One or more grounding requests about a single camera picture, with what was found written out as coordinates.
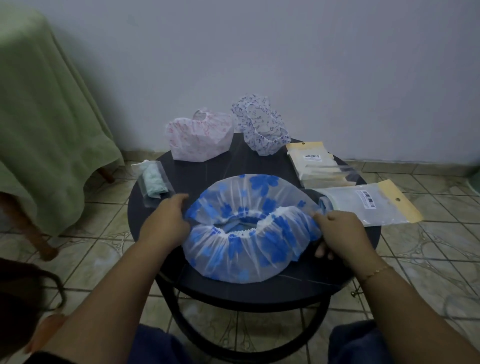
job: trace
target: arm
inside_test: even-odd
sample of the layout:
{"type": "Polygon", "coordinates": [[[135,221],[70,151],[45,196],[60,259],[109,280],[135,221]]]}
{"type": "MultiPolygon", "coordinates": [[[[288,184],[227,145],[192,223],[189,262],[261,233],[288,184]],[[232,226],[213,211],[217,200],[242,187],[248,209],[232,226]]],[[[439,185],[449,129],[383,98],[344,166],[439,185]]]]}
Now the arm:
{"type": "Polygon", "coordinates": [[[190,232],[177,194],[160,203],[140,238],[108,272],[44,347],[83,363],[125,363],[148,292],[163,261],[190,232]]]}
{"type": "Polygon", "coordinates": [[[324,234],[315,255],[329,248],[353,270],[396,363],[480,363],[480,353],[448,325],[373,249],[351,212],[315,215],[324,234]]]}

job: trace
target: blue floral shower cap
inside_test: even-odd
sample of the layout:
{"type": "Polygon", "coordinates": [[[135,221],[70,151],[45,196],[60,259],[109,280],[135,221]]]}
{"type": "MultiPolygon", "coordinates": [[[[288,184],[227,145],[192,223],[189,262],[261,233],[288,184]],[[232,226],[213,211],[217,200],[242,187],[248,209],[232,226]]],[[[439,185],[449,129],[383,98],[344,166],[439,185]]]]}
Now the blue floral shower cap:
{"type": "Polygon", "coordinates": [[[297,261],[321,233],[318,205],[291,183],[243,174],[206,189],[186,212],[199,224],[183,244],[203,276],[232,283],[266,280],[297,261]]]}

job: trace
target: package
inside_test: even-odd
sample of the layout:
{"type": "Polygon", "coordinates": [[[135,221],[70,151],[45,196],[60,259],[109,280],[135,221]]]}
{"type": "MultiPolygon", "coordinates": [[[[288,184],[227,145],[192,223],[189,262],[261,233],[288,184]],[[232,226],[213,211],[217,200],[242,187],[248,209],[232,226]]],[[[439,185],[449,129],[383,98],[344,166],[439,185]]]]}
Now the package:
{"type": "Polygon", "coordinates": [[[290,143],[290,136],[282,118],[270,108],[268,98],[248,95],[232,105],[238,118],[238,129],[248,146],[260,156],[276,153],[290,143]]]}
{"type": "Polygon", "coordinates": [[[183,244],[200,274],[231,283],[261,282],[297,261],[321,233],[318,205],[276,176],[244,174],[218,181],[185,213],[195,220],[183,244]]]}
{"type": "Polygon", "coordinates": [[[159,202],[152,199],[160,199],[165,197],[165,194],[170,196],[175,193],[159,160],[146,159],[142,163],[132,164],[132,172],[138,179],[146,207],[158,205],[159,202]]]}
{"type": "Polygon", "coordinates": [[[167,124],[166,135],[172,157],[205,162],[230,149],[235,127],[230,114],[198,110],[192,119],[177,118],[167,124]]]}
{"type": "Polygon", "coordinates": [[[331,210],[354,212],[364,226],[415,223],[423,220],[421,213],[391,180],[314,190],[324,195],[319,201],[323,214],[331,210]]]}
{"type": "Polygon", "coordinates": [[[287,154],[304,188],[355,186],[359,173],[350,166],[339,166],[322,142],[287,144],[287,154]]]}

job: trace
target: forearm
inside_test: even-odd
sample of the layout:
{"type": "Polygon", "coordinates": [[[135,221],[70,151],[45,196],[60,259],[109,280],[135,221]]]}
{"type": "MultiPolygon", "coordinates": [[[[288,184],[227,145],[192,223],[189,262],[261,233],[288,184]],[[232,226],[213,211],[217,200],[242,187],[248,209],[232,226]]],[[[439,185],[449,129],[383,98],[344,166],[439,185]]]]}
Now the forearm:
{"type": "Polygon", "coordinates": [[[124,363],[168,244],[135,243],[44,350],[74,363],[124,363]]]}
{"type": "MultiPolygon", "coordinates": [[[[376,254],[353,264],[359,281],[387,264],[376,254]]],[[[451,328],[393,269],[361,284],[397,363],[480,363],[480,353],[451,328]]]]}

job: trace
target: barcode label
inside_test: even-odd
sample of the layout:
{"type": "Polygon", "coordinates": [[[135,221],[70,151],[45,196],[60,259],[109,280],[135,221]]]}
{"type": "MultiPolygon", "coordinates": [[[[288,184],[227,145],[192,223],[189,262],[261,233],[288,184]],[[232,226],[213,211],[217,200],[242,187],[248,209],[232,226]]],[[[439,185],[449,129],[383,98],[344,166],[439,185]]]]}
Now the barcode label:
{"type": "Polygon", "coordinates": [[[306,159],[306,160],[315,160],[317,162],[321,162],[322,161],[322,157],[319,155],[319,154],[307,154],[305,156],[303,156],[303,159],[306,159]]]}
{"type": "Polygon", "coordinates": [[[377,208],[375,206],[375,202],[373,202],[373,198],[370,196],[368,191],[364,190],[356,190],[356,193],[360,196],[360,200],[363,202],[363,207],[364,208],[377,208]]]}

